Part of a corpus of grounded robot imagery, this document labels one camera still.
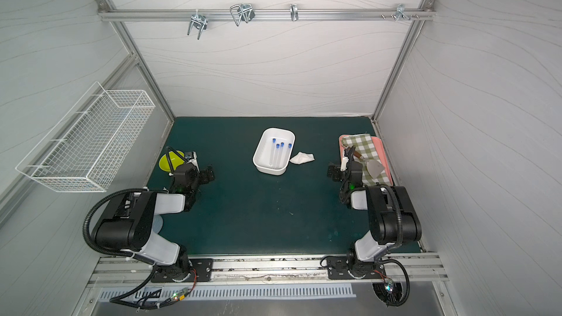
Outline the white wipe cloth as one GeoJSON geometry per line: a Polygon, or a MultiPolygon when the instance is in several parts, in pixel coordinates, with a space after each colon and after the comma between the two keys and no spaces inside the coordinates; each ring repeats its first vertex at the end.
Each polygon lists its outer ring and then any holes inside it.
{"type": "Polygon", "coordinates": [[[313,162],[315,157],[313,154],[306,154],[303,152],[299,152],[297,155],[290,159],[290,163],[294,165],[302,165],[305,163],[313,162]]]}

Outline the test tube blue cap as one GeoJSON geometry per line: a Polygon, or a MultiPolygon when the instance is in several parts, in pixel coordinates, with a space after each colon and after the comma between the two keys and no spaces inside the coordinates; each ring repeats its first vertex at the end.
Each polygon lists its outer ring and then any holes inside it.
{"type": "Polygon", "coordinates": [[[277,154],[277,161],[276,161],[276,166],[278,168],[282,168],[282,156],[283,156],[284,149],[285,149],[285,143],[282,142],[278,145],[278,154],[277,154]]]}
{"type": "Polygon", "coordinates": [[[289,143],[288,146],[285,149],[285,153],[284,153],[283,158],[282,158],[282,165],[284,167],[286,167],[289,163],[289,159],[291,157],[291,152],[292,152],[292,144],[289,143]]]}
{"type": "Polygon", "coordinates": [[[271,168],[274,165],[277,146],[278,146],[277,139],[273,138],[272,139],[272,146],[271,146],[271,150],[270,150],[270,155],[269,155],[269,166],[271,168]]]}
{"type": "Polygon", "coordinates": [[[279,160],[279,156],[280,156],[281,146],[282,146],[282,143],[278,143],[276,145],[276,148],[275,148],[275,153],[274,153],[274,158],[273,158],[273,167],[274,168],[278,167],[278,160],[279,160]]]}

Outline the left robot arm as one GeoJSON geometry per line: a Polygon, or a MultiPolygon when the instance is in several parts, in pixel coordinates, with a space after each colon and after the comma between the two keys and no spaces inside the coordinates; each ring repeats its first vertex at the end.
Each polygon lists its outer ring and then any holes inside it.
{"type": "Polygon", "coordinates": [[[215,180],[214,170],[209,166],[201,171],[187,162],[172,177],[169,192],[132,188],[104,197],[86,215],[83,239],[98,253],[150,265],[153,283],[209,282],[213,260],[189,257],[185,246],[163,238],[154,225],[156,217],[191,210],[199,187],[215,180]]]}

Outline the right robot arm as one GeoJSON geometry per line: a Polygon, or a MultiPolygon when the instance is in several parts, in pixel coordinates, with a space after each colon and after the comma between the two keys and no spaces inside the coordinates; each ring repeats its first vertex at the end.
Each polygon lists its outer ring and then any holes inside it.
{"type": "Polygon", "coordinates": [[[328,176],[342,183],[340,202],[349,209],[366,211],[369,229],[348,249],[346,256],[327,255],[320,267],[329,279],[377,279],[373,284],[377,298],[388,307],[408,301],[411,282],[405,266],[389,254],[404,244],[417,242],[422,227],[405,187],[363,182],[363,164],[351,146],[342,153],[339,166],[330,165],[328,176]]]}

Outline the green bowl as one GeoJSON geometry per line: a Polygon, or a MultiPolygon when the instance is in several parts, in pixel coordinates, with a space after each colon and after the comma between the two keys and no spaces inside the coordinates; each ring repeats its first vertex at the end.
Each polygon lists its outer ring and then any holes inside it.
{"type": "Polygon", "coordinates": [[[158,166],[162,171],[171,174],[172,171],[175,171],[185,162],[186,160],[183,152],[170,150],[160,158],[158,166]]]}

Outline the white rectangular tray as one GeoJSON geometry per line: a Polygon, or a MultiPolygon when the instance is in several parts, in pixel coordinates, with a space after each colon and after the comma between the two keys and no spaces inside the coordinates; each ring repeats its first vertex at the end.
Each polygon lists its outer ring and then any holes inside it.
{"type": "Polygon", "coordinates": [[[257,170],[263,174],[269,174],[273,176],[281,176],[285,173],[288,165],[282,168],[274,168],[269,166],[269,155],[272,146],[272,139],[276,138],[277,143],[285,143],[285,149],[289,143],[292,144],[292,151],[296,136],[290,130],[284,130],[279,128],[269,128],[263,131],[261,139],[258,143],[256,151],[253,155],[253,164],[256,166],[257,170]]]}

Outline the green table mat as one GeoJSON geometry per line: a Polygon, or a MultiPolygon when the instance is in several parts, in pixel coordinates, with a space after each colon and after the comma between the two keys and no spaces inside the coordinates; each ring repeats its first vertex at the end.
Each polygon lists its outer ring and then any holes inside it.
{"type": "Polygon", "coordinates": [[[188,212],[163,218],[161,235],[191,255],[343,254],[366,234],[367,213],[344,206],[327,175],[339,160],[339,137],[373,133],[365,117],[178,118],[166,144],[194,151],[216,179],[188,212]],[[253,155],[271,127],[296,136],[295,152],[312,154],[281,176],[259,172],[253,155]]]}

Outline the white vent strip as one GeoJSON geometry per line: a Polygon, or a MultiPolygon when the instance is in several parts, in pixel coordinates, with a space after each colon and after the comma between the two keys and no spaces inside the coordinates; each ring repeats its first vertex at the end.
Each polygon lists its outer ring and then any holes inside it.
{"type": "MultiPolygon", "coordinates": [[[[126,301],[137,301],[155,291],[160,291],[166,300],[178,293],[179,287],[145,287],[130,296],[126,301]]],[[[125,293],[123,288],[104,288],[98,301],[109,302],[111,298],[125,293]]],[[[232,300],[316,300],[329,298],[356,298],[351,283],[296,284],[296,285],[198,285],[187,299],[194,301],[232,301],[232,300]]]]}

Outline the metal hook clamp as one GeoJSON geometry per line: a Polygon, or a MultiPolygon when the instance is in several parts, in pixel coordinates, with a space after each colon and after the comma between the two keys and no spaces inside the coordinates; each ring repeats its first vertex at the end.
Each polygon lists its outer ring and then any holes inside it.
{"type": "Polygon", "coordinates": [[[394,13],[381,14],[383,20],[394,20],[394,21],[412,21],[417,20],[419,16],[415,13],[408,13],[403,4],[399,4],[395,9],[394,13]]]}
{"type": "Polygon", "coordinates": [[[242,22],[250,23],[256,17],[251,4],[235,4],[230,7],[229,12],[236,26],[240,26],[242,22]]]}
{"type": "Polygon", "coordinates": [[[299,11],[296,4],[291,4],[289,7],[290,16],[292,22],[297,22],[299,20],[299,11]]]}
{"type": "Polygon", "coordinates": [[[197,32],[197,39],[199,40],[203,32],[207,30],[207,27],[208,20],[206,17],[196,12],[194,15],[191,15],[187,35],[190,35],[192,32],[197,32]]]}

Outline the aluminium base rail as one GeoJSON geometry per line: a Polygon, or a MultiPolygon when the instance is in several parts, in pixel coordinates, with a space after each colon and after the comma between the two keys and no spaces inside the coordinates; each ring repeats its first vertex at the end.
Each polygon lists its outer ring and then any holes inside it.
{"type": "Polygon", "coordinates": [[[436,253],[398,253],[389,256],[402,266],[358,263],[345,255],[194,255],[191,263],[198,282],[211,285],[288,284],[313,282],[447,282],[449,276],[436,253]]]}

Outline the aluminium top rail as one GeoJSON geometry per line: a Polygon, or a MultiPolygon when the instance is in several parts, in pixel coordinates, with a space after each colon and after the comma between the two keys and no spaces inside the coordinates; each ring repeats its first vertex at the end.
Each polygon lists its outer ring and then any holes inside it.
{"type": "MultiPolygon", "coordinates": [[[[392,9],[304,9],[298,7],[298,22],[319,21],[375,21],[383,20],[381,14],[394,13],[392,9]]],[[[432,20],[436,17],[434,10],[406,9],[408,13],[415,12],[417,20],[432,20]]],[[[254,22],[292,22],[289,8],[282,9],[254,9],[254,22]]],[[[105,22],[188,22],[191,15],[199,12],[208,22],[232,22],[229,9],[222,10],[112,10],[98,13],[105,22]]]]}

